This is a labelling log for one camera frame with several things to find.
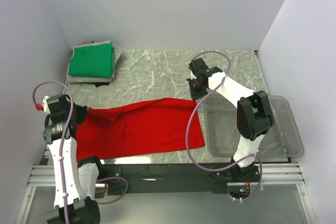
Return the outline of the red t shirt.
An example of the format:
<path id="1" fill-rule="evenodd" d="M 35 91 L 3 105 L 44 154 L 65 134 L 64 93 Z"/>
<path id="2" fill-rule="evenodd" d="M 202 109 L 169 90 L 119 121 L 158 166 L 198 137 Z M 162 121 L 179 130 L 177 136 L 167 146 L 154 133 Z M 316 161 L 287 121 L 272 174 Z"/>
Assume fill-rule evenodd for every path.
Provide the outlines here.
<path id="1" fill-rule="evenodd" d="M 109 109 L 89 108 L 78 125 L 77 160 L 182 151 L 205 146 L 196 102 L 176 98 L 142 101 Z"/>

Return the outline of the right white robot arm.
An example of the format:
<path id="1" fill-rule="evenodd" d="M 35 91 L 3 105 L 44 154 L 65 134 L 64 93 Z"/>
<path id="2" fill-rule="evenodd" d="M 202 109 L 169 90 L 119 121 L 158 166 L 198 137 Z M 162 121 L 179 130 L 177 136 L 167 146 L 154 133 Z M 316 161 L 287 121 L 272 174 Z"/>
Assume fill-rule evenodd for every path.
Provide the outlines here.
<path id="1" fill-rule="evenodd" d="M 190 158 L 192 163 L 207 172 L 220 173 L 230 170 L 235 181 L 243 181 L 254 170 L 262 139 L 274 125 L 274 116 L 265 91 L 254 91 L 228 77 L 227 70 L 208 67 L 200 56 L 188 64 L 192 73 L 188 84 L 191 98 L 205 102 L 213 93 L 218 93 L 236 108 L 236 125 L 240 133 L 237 150 L 231 163 L 223 168 L 206 168 Z"/>

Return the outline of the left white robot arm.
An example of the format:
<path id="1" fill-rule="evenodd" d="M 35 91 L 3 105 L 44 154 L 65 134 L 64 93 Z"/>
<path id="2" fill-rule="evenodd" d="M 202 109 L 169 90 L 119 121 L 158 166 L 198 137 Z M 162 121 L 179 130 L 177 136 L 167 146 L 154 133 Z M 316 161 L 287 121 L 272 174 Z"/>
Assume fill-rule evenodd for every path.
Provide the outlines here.
<path id="1" fill-rule="evenodd" d="M 100 223 L 95 201 L 96 183 L 105 176 L 96 156 L 77 161 L 76 117 L 68 116 L 74 106 L 70 97 L 59 94 L 43 99 L 44 139 L 52 155 L 55 174 L 54 209 L 47 213 L 48 223 Z"/>

